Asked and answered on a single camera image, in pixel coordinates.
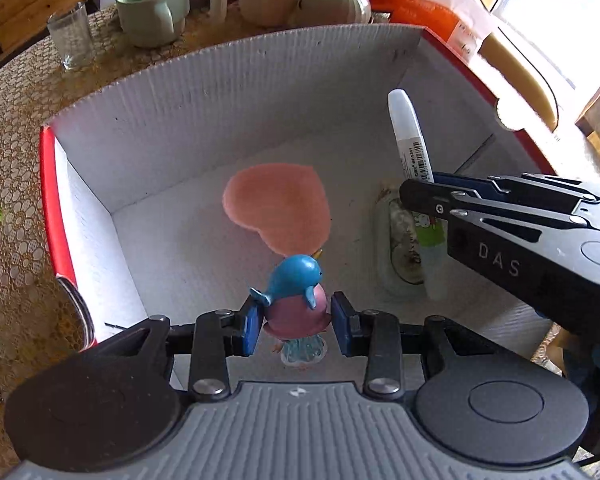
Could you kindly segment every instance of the pink ball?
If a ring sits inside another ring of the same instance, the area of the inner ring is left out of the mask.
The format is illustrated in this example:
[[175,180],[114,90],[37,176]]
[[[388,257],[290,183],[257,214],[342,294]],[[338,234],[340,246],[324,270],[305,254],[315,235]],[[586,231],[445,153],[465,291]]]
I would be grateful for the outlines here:
[[322,332],[331,322],[327,313],[327,295],[320,285],[314,287],[315,308],[304,296],[290,296],[274,301],[266,310],[264,330],[278,339],[300,339]]

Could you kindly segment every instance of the clear glass cup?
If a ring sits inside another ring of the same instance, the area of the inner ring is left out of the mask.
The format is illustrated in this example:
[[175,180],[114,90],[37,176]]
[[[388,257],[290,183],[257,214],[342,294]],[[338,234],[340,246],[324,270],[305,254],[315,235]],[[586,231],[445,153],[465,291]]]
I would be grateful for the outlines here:
[[55,12],[46,20],[60,61],[66,70],[75,70],[93,60],[93,38],[84,2],[68,12]]

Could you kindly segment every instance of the green mug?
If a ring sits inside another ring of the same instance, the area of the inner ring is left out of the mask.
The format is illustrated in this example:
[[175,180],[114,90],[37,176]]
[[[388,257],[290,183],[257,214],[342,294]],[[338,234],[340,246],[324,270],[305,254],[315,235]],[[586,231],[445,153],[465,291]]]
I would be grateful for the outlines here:
[[135,46],[173,43],[184,32],[189,0],[116,0],[122,30]]

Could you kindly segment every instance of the pink toy piece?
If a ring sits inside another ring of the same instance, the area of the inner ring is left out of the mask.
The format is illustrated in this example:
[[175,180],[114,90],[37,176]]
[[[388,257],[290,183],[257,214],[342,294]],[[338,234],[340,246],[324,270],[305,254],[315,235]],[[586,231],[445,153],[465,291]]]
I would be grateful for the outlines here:
[[312,254],[329,237],[327,195],[310,166],[261,164],[239,171],[224,188],[222,206],[282,256]]
[[304,296],[289,296],[266,309],[264,330],[278,339],[300,339],[322,332],[331,322],[327,313],[327,295],[321,285],[314,287],[315,309],[306,305]]

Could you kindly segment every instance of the glue pen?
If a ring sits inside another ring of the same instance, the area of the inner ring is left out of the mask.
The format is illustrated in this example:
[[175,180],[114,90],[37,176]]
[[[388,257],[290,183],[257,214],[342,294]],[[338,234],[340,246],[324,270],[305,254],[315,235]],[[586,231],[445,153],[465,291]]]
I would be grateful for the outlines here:
[[[429,155],[416,111],[404,90],[389,92],[389,115],[405,179],[433,182]],[[413,219],[420,245],[420,267],[425,290],[432,300],[442,300],[446,296],[446,277],[443,272],[446,259],[444,226],[439,219],[421,213],[414,212]]]

